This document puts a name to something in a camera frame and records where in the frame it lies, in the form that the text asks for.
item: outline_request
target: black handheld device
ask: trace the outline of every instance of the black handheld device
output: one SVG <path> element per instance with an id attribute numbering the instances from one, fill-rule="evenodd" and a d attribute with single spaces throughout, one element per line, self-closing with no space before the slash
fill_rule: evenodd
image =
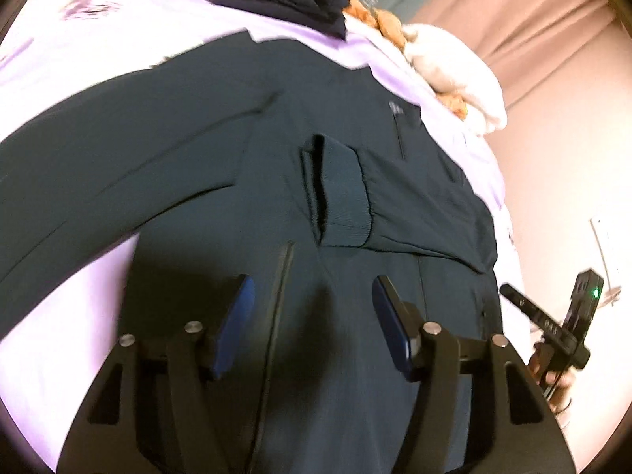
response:
<path id="1" fill-rule="evenodd" d="M 500 293 L 516 305 L 537 327 L 542 329 L 544 346 L 540 358 L 543 374 L 540 387 L 549 399 L 557 387 L 559 375 L 552 384 L 545 379 L 548 372 L 561 374 L 569 367 L 583 369 L 590 359 L 590 351 L 584 345 L 590 324 L 604 289 L 604 279 L 595 271 L 580 272 L 575 280 L 571 305 L 562 325 L 533 301 L 509 284 L 500 287 Z"/>

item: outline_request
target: dark jacket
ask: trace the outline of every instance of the dark jacket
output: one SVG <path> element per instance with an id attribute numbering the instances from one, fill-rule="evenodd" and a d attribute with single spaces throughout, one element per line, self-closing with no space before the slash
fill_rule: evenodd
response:
<path id="1" fill-rule="evenodd" d="M 0 180 L 0 337 L 137 231 L 121 334 L 216 322 L 230 280 L 254 278 L 208 392 L 236 469 L 262 430 L 252 472 L 390 472 L 416 387 L 375 318 L 377 275 L 453 334 L 502 330 L 491 214 L 419 108 L 297 41 L 239 33 L 77 94 L 0 144 Z"/>

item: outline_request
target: bed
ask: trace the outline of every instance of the bed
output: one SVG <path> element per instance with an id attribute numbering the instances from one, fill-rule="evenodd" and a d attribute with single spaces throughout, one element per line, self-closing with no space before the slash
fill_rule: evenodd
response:
<path id="1" fill-rule="evenodd" d="M 124 28 L 124 36 L 121 28 L 116 28 L 118 34 L 112 34 L 113 29 L 96 26 L 99 19 L 82 19 L 81 5 L 75 7 L 71 19 L 64 21 L 61 28 L 35 30 L 28 17 L 50 7 L 51 1 L 30 0 L 6 37 L 4 56 L 0 54 L 0 140 L 86 87 L 127 72 L 151 69 L 211 38 L 243 28 L 255 40 L 271 37 L 265 20 L 245 24 L 239 11 L 232 10 L 207 15 L 200 10 L 199 0 L 117 0 L 121 7 L 129 9 L 125 20 L 130 26 Z M 425 0 L 362 1 L 392 10 L 405 21 Z M 182 15 L 182 5 L 189 6 L 188 17 L 175 19 Z M 216 25 L 211 21 L 218 20 L 223 28 L 214 29 Z M 160 27 L 164 21 L 175 23 L 176 30 Z M 75 34 L 59 33 L 70 30 L 66 28 L 69 22 Z M 116 26 L 125 27 L 125 23 Z M 296 37 L 290 29 L 286 36 Z M 299 40 L 317 51 L 326 50 L 304 36 Z M 354 48 L 356 58 L 352 55 L 340 63 L 346 62 L 350 68 L 369 65 L 381 84 L 402 93 L 397 87 L 396 66 L 379 57 L 375 45 L 359 36 Z M 47 66 L 45 74 L 42 66 Z M 469 134 L 427 92 L 419 90 L 413 94 L 404 90 L 403 96 L 421 107 L 431 136 L 466 172 L 475 192 L 491 210 L 498 249 L 494 268 L 498 284 L 509 282 L 521 290 L 519 258 L 513 245 L 511 218 L 504 205 L 502 174 L 486 141 Z M 77 272 L 0 342 L 0 397 L 23 435 L 51 469 L 55 468 L 77 408 L 116 339 L 122 287 L 135 241 L 135 237 L 129 238 Z M 529 323 L 506 301 L 502 302 L 502 312 L 506 334 L 527 361 L 532 352 Z"/>

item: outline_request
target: zipper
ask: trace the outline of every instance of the zipper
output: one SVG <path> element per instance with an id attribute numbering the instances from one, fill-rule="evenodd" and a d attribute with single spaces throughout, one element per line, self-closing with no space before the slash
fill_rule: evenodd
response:
<path id="1" fill-rule="evenodd" d="M 389 102 L 389 106 L 391 107 L 391 112 L 393 112 L 393 123 L 395 125 L 395 135 L 397 136 L 397 143 L 399 144 L 399 155 L 402 160 L 406 159 L 406 155 L 404 155 L 404 143 L 401 137 L 401 127 L 400 127 L 400 117 L 404 114 L 404 110 L 395 102 Z"/>
<path id="2" fill-rule="evenodd" d="M 261 395 L 259 406 L 255 418 L 255 438 L 252 442 L 248 458 L 246 460 L 246 474 L 252 474 L 257 463 L 257 456 L 263 441 L 263 430 L 265 428 L 265 417 L 267 414 L 268 398 L 270 396 L 270 386 L 272 384 L 274 354 L 276 352 L 277 339 L 279 337 L 280 317 L 283 311 L 285 287 L 290 276 L 290 267 L 294 257 L 293 242 L 287 242 L 280 250 L 279 263 L 274 279 L 273 290 L 269 303 L 273 305 L 273 324 L 268 337 L 268 344 L 265 350 L 265 360 L 263 363 L 263 384 L 261 385 Z"/>

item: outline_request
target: beige wall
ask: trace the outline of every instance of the beige wall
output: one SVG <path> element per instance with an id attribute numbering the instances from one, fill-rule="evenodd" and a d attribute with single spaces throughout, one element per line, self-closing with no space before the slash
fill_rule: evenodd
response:
<path id="1" fill-rule="evenodd" d="M 589 219 L 601 213 L 615 223 L 621 257 L 606 260 L 622 273 L 623 297 L 597 312 L 567 433 L 582 469 L 632 401 L 632 40 L 611 25 L 518 102 L 489 144 L 505 176 L 527 294 L 554 317 L 566 314 L 580 270 L 604 274 Z"/>

